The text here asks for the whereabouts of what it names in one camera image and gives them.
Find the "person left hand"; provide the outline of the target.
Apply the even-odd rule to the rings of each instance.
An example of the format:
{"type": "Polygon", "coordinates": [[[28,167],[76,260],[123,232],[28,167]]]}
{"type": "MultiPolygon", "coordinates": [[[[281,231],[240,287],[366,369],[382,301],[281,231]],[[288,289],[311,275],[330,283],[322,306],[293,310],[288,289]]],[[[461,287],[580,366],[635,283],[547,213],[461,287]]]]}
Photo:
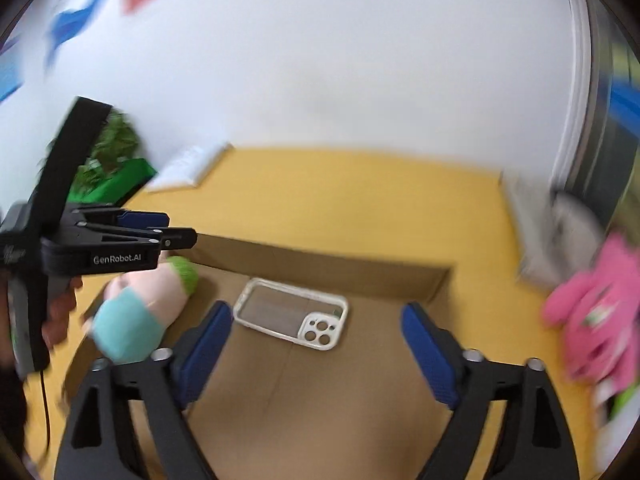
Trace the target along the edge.
{"type": "Polygon", "coordinates": [[[43,340],[49,350],[66,341],[70,315],[77,307],[76,292],[81,287],[82,278],[76,276],[70,280],[64,292],[51,301],[47,322],[42,326],[43,340]]]}

